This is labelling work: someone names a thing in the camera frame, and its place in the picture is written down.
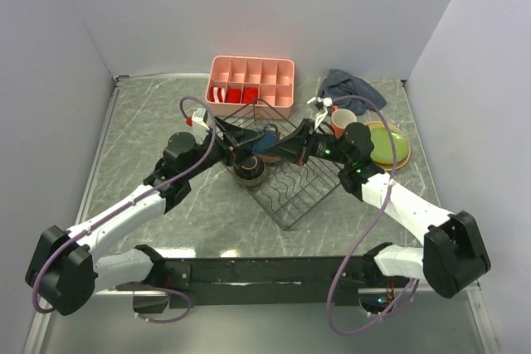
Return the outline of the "dark blue cup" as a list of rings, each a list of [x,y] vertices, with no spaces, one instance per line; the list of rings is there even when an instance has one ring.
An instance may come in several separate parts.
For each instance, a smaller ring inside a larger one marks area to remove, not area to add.
[[[266,124],[259,133],[261,136],[253,143],[251,150],[253,154],[265,155],[280,140],[279,129],[276,124]]]

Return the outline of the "black bowl gold rim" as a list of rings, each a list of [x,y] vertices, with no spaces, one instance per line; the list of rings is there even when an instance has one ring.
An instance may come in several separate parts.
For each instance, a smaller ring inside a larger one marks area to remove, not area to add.
[[[264,161],[252,155],[240,164],[232,167],[233,177],[243,187],[258,187],[266,178],[267,168]]]

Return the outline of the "orange mug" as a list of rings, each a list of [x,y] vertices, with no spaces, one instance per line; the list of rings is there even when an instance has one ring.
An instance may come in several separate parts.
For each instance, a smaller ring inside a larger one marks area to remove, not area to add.
[[[354,112],[349,109],[339,108],[337,105],[332,107],[330,120],[335,138],[341,138],[347,126],[358,121]]]

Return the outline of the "tan wooden plate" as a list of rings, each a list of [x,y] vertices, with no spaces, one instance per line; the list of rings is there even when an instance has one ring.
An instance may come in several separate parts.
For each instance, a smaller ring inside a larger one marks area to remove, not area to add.
[[[390,172],[392,170],[392,145],[381,121],[366,122],[369,128],[374,149],[371,153],[371,159],[378,166]],[[408,137],[399,128],[389,124],[388,127],[392,133],[392,139],[396,149],[397,165],[396,169],[403,167],[411,156],[411,144]]]

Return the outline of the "pink patterned bowl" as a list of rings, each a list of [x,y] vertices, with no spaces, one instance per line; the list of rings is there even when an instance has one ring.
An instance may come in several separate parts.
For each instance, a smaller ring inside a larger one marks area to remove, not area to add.
[[[260,158],[268,164],[274,164],[278,163],[280,159],[278,157],[270,156],[270,155],[260,155]]]

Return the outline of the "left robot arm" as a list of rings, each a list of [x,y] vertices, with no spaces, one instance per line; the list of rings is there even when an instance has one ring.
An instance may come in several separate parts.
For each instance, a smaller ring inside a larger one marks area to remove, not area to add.
[[[173,134],[154,170],[126,198],[69,230],[53,225],[41,233],[25,276],[38,313],[70,315],[94,293],[117,284],[139,282],[147,289],[163,284],[166,269],[157,251],[140,247],[108,256],[106,250],[180,204],[196,175],[220,162],[233,166],[250,158],[268,133],[218,117],[210,125],[189,120],[202,142],[189,132]]]

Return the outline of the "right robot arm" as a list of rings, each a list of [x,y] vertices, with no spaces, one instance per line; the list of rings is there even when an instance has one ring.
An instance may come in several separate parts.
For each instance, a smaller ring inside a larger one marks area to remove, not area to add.
[[[466,211],[452,213],[433,205],[398,183],[371,159],[373,141],[368,126],[355,122],[340,138],[314,131],[309,119],[265,153],[286,162],[305,164],[320,158],[341,165],[343,189],[379,209],[413,234],[420,248],[390,244],[363,266],[365,280],[384,285],[391,277],[420,279],[443,298],[487,274],[490,257],[475,218]]]

